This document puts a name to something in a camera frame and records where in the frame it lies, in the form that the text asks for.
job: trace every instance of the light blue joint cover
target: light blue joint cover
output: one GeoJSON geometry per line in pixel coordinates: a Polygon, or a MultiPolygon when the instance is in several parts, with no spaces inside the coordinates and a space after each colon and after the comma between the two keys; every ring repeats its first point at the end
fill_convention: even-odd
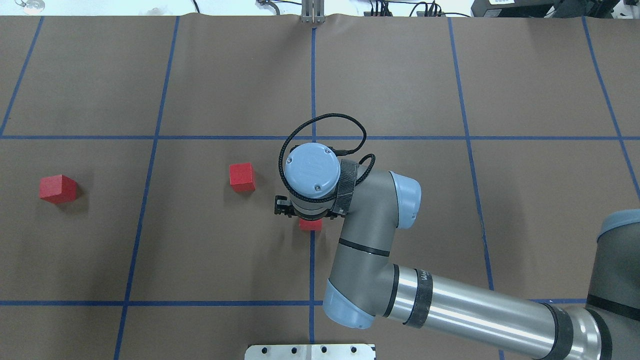
{"type": "Polygon", "coordinates": [[[396,196],[398,198],[398,229],[408,229],[413,226],[415,218],[418,217],[420,201],[422,200],[422,189],[420,184],[406,176],[398,175],[390,171],[396,184],[396,196]]]}
{"type": "Polygon", "coordinates": [[[640,222],[640,209],[616,211],[602,222],[598,239],[609,230],[636,222],[640,222]]]}
{"type": "Polygon", "coordinates": [[[326,281],[326,291],[324,293],[322,309],[324,313],[329,316],[329,319],[342,326],[354,329],[368,329],[374,319],[373,316],[362,311],[349,301],[349,299],[344,297],[343,294],[333,287],[331,281],[328,279],[326,281]]]}
{"type": "Polygon", "coordinates": [[[327,146],[304,143],[285,159],[284,175],[301,195],[319,199],[331,193],[340,178],[340,161],[327,146]]]}

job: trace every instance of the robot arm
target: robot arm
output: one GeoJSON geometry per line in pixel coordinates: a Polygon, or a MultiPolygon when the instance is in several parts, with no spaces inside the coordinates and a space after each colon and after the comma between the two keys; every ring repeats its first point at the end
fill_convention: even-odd
{"type": "MultiPolygon", "coordinates": [[[[291,151],[284,173],[285,185],[294,191],[290,191],[291,200],[282,201],[280,197],[279,210],[276,200],[276,213],[287,213],[286,205],[289,215],[307,220],[344,216],[323,302],[325,313],[333,321],[366,329],[375,316],[382,316],[411,327],[429,327],[477,340],[533,359],[612,358],[611,334],[615,331],[609,328],[616,327],[617,323],[615,318],[605,322],[598,307],[562,309],[389,262],[396,229],[410,227],[417,216],[420,185],[393,172],[368,168],[366,180],[354,186],[355,179],[365,173],[363,167],[342,171],[342,167],[352,167],[355,163],[339,162],[328,149],[331,148],[319,143],[306,143],[291,151]],[[314,196],[319,200],[309,202],[314,196]]],[[[629,236],[635,236],[637,243],[640,224],[635,225],[638,225],[636,232],[625,237],[629,240],[629,236]]],[[[636,341],[631,350],[614,352],[613,358],[637,359],[640,322],[625,325],[622,332],[636,341]]]]}

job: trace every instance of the metal bracket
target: metal bracket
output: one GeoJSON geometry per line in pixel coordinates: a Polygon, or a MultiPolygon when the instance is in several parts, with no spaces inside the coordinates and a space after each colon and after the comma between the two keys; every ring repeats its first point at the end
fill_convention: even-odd
{"type": "Polygon", "coordinates": [[[370,344],[253,345],[244,360],[376,360],[376,346],[370,344]]]}
{"type": "Polygon", "coordinates": [[[302,22],[324,22],[324,0],[302,0],[302,22]]]}

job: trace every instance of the red block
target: red block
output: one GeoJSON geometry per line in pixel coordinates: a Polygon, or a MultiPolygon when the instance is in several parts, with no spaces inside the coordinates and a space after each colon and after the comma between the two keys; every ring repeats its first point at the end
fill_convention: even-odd
{"type": "Polygon", "coordinates": [[[255,174],[251,163],[229,165],[229,181],[235,192],[255,190],[255,174]]]}
{"type": "Polygon", "coordinates": [[[40,198],[53,204],[73,201],[76,187],[76,182],[64,175],[43,177],[40,179],[40,198]]]}
{"type": "Polygon", "coordinates": [[[322,219],[316,221],[308,221],[300,219],[298,226],[303,231],[320,231],[322,230],[322,219]]]}

